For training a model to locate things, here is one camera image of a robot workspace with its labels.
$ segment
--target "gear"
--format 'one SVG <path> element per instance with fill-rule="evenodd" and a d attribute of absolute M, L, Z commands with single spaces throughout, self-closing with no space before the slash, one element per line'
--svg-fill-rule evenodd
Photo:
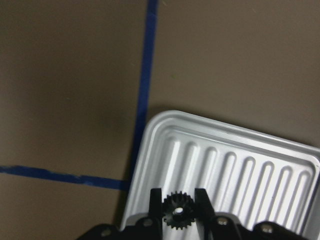
<path fill-rule="evenodd" d="M 171 193 L 162 204 L 163 219 L 171 228 L 181 230 L 195 221 L 195 203 L 186 193 Z"/>

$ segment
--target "gear center hole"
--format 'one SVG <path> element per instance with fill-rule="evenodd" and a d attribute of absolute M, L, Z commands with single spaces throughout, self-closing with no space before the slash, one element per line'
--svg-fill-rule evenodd
<path fill-rule="evenodd" d="M 184 209 L 182 207 L 177 207 L 176 209 L 174 209 L 174 211 L 172 212 L 172 214 L 174 216 L 180 216 L 184 213 Z"/>

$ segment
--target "silver tray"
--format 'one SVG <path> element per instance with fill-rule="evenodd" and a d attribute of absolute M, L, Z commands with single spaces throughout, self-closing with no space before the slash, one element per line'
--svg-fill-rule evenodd
<path fill-rule="evenodd" d="M 320 236 L 320 149 L 181 111 L 148 124 L 122 225 L 148 211 L 150 189 L 162 196 L 205 188 L 217 212 L 232 213 L 248 229 L 276 222 L 311 240 Z M 163 239 L 200 239 L 196 224 L 164 225 Z"/>

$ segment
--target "blue tape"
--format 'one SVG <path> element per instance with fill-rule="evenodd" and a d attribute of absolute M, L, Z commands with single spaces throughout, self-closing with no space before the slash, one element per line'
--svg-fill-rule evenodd
<path fill-rule="evenodd" d="M 83 184 L 88 186 L 116 189 L 116 190 L 129 190 L 129 182 L 97 177 L 87 175 L 72 175 L 59 172 L 52 172 L 42 168 L 27 167 L 27 166 L 0 166 L 0 173 L 18 175 L 36 179 L 45 179 L 52 181 L 59 181 L 72 184 Z"/>
<path fill-rule="evenodd" d="M 136 110 L 134 137 L 131 152 L 130 182 L 135 170 L 140 143 L 146 126 L 150 80 L 152 71 L 152 60 L 155 47 L 155 36 L 157 26 L 158 0 L 149 0 L 145 20 L 143 56 L 141 64 L 141 76 L 139 95 Z"/>

